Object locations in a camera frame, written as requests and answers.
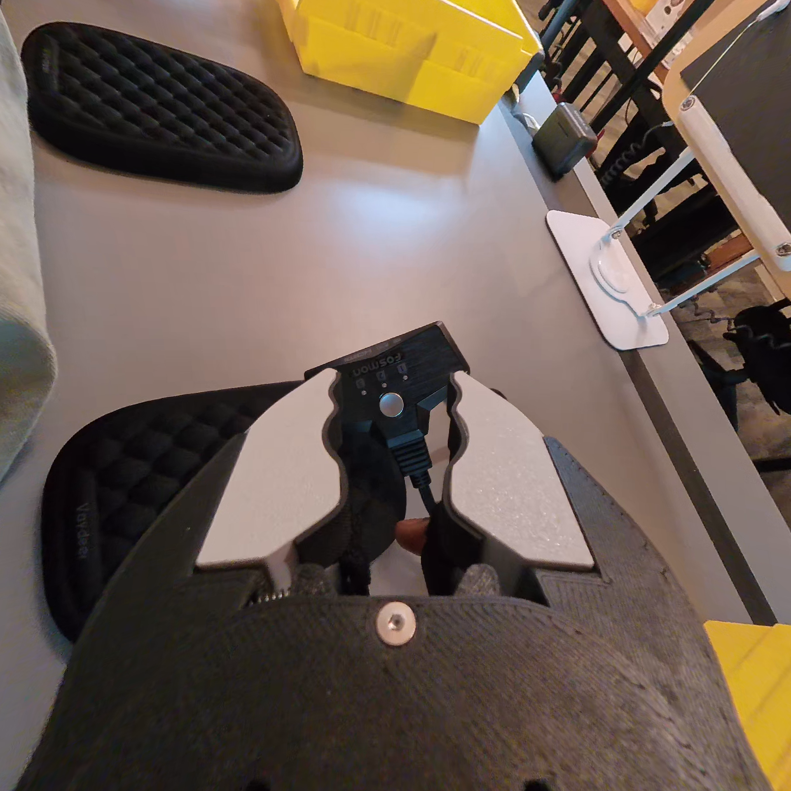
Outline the black power adapter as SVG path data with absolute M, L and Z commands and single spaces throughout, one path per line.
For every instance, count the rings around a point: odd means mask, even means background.
M 561 102 L 541 124 L 531 143 L 549 177 L 558 181 L 591 156 L 599 137 L 573 104 Z

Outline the person's right hand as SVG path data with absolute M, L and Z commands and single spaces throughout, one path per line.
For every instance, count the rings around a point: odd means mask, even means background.
M 413 555 L 420 556 L 426 546 L 428 517 L 404 519 L 395 525 L 395 540 L 398 545 Z

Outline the black hdmi switch box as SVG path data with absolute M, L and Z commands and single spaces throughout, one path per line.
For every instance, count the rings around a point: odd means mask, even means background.
M 470 373 L 442 322 L 318 365 L 304 379 L 326 369 L 338 373 L 333 395 L 342 427 L 367 433 L 389 449 L 423 441 L 430 411 L 447 399 L 452 374 Z

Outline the yellow plastic bin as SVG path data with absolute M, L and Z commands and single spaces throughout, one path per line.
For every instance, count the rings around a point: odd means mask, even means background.
M 740 724 L 775 790 L 790 789 L 790 626 L 704 625 Z
M 513 1 L 279 1 L 304 73 L 480 125 L 544 59 Z

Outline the black office chair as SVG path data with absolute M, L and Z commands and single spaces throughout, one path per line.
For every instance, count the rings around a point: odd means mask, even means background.
M 740 311 L 729 322 L 723 339 L 732 342 L 744 364 L 727 370 L 693 339 L 687 345 L 734 430 L 738 430 L 737 386 L 757 385 L 776 414 L 790 413 L 790 319 L 784 311 L 789 298 Z

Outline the wooden desk with black legs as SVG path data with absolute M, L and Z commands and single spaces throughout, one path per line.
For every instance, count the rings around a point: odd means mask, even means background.
M 712 2 L 678 2 L 668 32 L 685 21 L 684 37 L 657 60 L 647 15 L 658 2 L 540 2 L 541 74 L 558 103 L 573 104 L 599 137 L 620 118 L 625 127 L 596 166 L 614 205 L 664 174 L 685 144 L 663 105 L 669 58 L 690 43 L 694 24 Z

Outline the white tablet stand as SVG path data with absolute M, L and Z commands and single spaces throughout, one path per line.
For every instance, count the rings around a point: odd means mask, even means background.
M 562 253 L 601 335 L 618 351 L 668 341 L 661 315 L 757 260 L 789 272 L 789 100 L 737 106 L 702 93 L 679 107 L 676 126 L 688 146 L 616 221 L 549 211 L 548 229 Z M 623 247 L 628 223 L 694 160 L 714 183 L 751 249 L 697 286 L 660 304 L 648 293 Z

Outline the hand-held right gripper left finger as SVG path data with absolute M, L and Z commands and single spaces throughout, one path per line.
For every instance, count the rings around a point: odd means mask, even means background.
M 296 573 L 298 539 L 334 517 L 344 495 L 345 475 L 330 440 L 339 379 L 337 370 L 322 370 L 246 432 L 196 559 L 199 569 Z

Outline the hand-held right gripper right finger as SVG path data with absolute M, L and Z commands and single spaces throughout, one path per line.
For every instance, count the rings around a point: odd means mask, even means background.
M 470 374 L 454 372 L 450 383 L 459 444 L 445 474 L 445 507 L 483 538 L 484 550 L 504 550 L 507 569 L 592 569 L 544 434 Z

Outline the black quilted wrist pad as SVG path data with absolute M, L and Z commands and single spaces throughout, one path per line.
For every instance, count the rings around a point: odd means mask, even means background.
M 28 34 L 21 62 L 33 129 L 75 160 L 252 194 L 286 192 L 302 178 L 290 109 L 231 66 L 65 21 Z
M 47 474 L 40 553 L 47 607 L 78 639 L 116 570 L 174 497 L 302 381 L 175 395 L 77 431 Z

